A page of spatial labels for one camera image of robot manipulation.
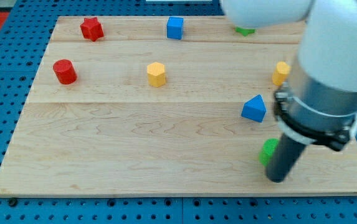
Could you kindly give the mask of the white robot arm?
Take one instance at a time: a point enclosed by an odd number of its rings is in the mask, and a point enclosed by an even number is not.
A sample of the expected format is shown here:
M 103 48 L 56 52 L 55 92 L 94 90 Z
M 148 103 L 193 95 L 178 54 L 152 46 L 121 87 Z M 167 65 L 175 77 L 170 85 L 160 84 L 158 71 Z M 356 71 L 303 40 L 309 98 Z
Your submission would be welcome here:
M 357 133 L 357 1 L 222 1 L 245 29 L 305 21 L 291 71 L 275 92 L 278 151 L 310 144 L 335 151 Z

